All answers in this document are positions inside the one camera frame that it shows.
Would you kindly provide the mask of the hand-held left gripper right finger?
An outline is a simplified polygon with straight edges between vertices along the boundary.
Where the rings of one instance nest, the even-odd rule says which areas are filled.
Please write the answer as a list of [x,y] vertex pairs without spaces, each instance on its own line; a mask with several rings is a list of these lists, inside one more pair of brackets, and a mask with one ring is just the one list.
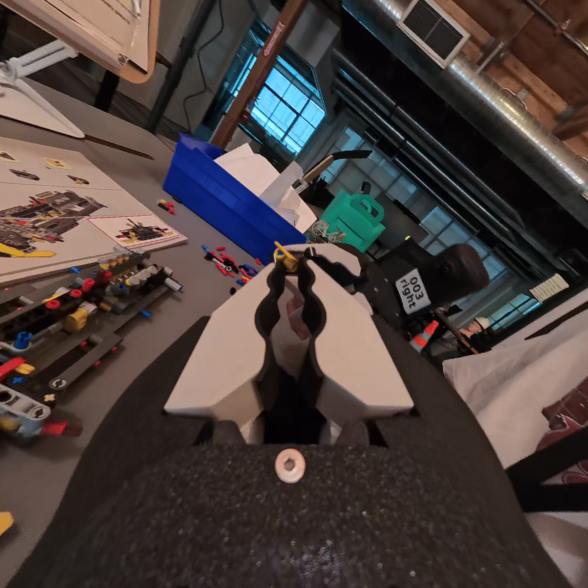
[[355,300],[305,300],[302,318],[311,331],[299,376],[308,405],[326,422],[320,443],[336,443],[359,423],[408,416],[414,401],[373,316]]

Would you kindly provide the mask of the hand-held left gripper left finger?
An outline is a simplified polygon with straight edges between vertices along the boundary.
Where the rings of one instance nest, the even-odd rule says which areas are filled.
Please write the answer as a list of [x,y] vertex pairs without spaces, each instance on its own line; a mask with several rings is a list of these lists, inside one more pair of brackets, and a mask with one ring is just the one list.
[[271,333],[281,295],[282,265],[270,263],[208,317],[164,405],[167,414],[230,421],[247,443],[263,442],[263,414],[279,395]]

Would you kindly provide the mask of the yellow lego piece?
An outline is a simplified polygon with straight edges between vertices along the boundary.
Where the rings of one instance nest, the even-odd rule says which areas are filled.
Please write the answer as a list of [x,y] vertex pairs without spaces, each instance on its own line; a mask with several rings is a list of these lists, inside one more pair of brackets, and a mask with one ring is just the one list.
[[298,273],[300,254],[296,252],[291,253],[285,247],[283,247],[278,241],[274,242],[275,250],[273,258],[275,263],[282,264],[286,273],[294,275]]

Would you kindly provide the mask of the lego car chassis assembly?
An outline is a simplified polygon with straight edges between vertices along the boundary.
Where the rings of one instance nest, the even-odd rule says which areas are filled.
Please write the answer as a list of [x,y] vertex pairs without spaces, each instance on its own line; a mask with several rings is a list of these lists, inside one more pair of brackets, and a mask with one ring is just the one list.
[[121,330],[183,286],[151,254],[114,255],[75,270],[54,285],[1,292],[1,435],[19,443],[40,436],[79,436],[57,421],[55,406],[80,378],[117,351]]

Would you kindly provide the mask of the pile of lego pins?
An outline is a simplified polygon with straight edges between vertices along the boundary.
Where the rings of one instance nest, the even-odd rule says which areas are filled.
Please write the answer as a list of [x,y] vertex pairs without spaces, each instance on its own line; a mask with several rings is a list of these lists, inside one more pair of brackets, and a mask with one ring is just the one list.
[[202,245],[201,247],[205,253],[205,259],[212,262],[222,275],[231,278],[238,286],[238,288],[231,287],[231,295],[234,295],[238,289],[250,283],[264,268],[258,259],[255,260],[254,266],[237,262],[227,254],[226,247],[224,246],[219,246],[215,249],[211,249],[206,245]]

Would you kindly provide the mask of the lego instruction booklet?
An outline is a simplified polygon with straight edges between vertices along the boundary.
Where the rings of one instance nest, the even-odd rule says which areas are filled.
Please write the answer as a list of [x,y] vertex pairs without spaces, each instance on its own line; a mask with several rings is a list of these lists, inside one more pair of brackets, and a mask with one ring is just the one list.
[[1,138],[1,286],[187,241],[83,154]]

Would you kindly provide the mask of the person's right hand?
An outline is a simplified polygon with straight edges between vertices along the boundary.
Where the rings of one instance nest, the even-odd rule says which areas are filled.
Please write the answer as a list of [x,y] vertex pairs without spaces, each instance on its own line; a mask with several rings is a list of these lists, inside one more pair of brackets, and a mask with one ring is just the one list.
[[303,299],[294,296],[286,303],[286,312],[294,333],[301,341],[306,341],[310,338],[311,331],[302,318],[303,306]]

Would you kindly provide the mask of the teal bag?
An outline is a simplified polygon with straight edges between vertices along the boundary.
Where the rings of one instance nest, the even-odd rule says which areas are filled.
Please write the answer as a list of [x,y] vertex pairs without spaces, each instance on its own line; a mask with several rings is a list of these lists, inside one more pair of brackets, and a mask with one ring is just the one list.
[[384,208],[370,195],[340,190],[306,231],[307,243],[342,243],[365,253],[384,232]]

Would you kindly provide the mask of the orange traffic cone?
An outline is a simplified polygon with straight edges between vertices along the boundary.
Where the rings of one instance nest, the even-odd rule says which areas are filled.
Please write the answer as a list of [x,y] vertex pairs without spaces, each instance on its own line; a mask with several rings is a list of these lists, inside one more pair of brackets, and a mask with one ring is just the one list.
[[410,345],[413,349],[417,351],[417,353],[421,354],[422,351],[427,347],[428,343],[430,342],[431,337],[435,333],[439,323],[437,320],[433,320],[427,324],[424,330],[416,334],[412,340],[410,341]]

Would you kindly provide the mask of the white paper note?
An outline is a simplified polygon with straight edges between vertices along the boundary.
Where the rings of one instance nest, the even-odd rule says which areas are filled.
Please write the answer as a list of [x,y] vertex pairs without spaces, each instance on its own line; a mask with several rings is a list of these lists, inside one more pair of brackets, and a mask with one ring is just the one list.
[[570,284],[567,279],[559,273],[555,273],[543,282],[529,289],[529,296],[536,302],[543,304],[547,300],[554,298],[565,290],[569,289]]

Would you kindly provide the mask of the person's white shirt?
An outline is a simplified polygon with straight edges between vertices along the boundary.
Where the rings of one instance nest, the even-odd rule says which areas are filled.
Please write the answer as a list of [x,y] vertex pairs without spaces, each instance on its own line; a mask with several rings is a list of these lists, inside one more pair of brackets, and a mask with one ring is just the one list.
[[[492,350],[443,363],[504,467],[587,431],[587,290]],[[541,505],[527,520],[573,587],[587,587],[587,458],[524,489],[578,490],[580,509]]]

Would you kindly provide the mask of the white paper bag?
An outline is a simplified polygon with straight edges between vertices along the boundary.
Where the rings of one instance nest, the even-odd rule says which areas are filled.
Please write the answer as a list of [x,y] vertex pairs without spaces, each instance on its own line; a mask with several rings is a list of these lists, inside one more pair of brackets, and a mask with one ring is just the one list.
[[303,177],[297,162],[291,162],[279,173],[265,157],[254,153],[248,143],[217,157],[214,162],[298,231],[305,233],[317,220],[293,187]]

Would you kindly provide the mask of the blue plastic bin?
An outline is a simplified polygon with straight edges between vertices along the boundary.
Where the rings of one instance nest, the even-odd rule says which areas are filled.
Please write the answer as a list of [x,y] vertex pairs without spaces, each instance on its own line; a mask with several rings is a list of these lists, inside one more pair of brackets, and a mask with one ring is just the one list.
[[163,189],[253,258],[268,261],[305,235],[217,163],[222,150],[180,133]]

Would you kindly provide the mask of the silver ventilation duct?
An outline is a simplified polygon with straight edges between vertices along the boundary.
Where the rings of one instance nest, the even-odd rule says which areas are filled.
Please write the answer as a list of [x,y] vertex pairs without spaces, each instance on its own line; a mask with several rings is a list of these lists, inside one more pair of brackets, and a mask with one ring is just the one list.
[[[448,1],[434,2],[456,20],[446,10]],[[557,204],[587,226],[587,158],[556,138],[524,101],[469,58],[465,48],[472,44],[470,39],[446,69],[439,67],[398,27],[410,3],[342,1],[342,8]]]

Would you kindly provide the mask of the wooden post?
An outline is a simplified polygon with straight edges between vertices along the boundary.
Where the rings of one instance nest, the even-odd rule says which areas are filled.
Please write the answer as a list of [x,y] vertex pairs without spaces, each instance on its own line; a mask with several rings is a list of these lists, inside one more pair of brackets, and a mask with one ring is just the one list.
[[210,143],[225,149],[239,123],[251,111],[276,59],[304,12],[308,1],[287,1],[258,54],[243,86],[215,129]]

